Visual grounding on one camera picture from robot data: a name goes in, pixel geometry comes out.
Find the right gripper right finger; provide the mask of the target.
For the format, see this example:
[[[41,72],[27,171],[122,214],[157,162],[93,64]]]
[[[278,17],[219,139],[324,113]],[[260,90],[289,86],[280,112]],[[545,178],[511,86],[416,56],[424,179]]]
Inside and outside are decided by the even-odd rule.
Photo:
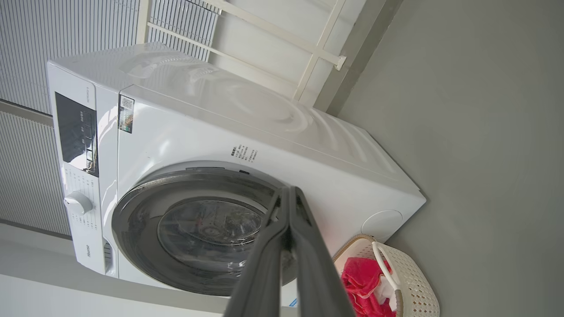
[[[355,312],[306,197],[289,188],[289,228],[297,256],[301,317],[354,317]]]

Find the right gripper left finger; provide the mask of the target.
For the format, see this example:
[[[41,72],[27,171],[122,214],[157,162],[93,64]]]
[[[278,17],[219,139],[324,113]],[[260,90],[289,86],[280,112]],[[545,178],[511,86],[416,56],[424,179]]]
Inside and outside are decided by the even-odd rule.
[[[289,242],[290,188],[279,188],[241,279],[224,311],[226,317],[278,317],[282,287],[282,252]]]

